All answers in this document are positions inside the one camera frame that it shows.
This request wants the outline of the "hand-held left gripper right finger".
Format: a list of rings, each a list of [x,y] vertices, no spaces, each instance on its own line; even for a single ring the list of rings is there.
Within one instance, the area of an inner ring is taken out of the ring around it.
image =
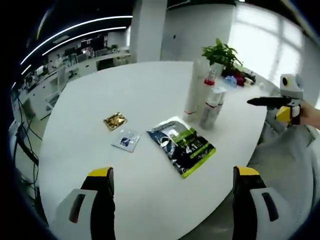
[[[256,240],[258,223],[266,227],[279,219],[275,201],[255,169],[246,166],[233,168],[232,193],[234,240]]]

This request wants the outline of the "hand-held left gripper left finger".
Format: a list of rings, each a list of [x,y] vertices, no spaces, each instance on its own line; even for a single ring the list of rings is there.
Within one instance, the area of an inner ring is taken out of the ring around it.
[[[86,176],[55,212],[55,236],[59,240],[114,240],[114,171],[103,167]]]

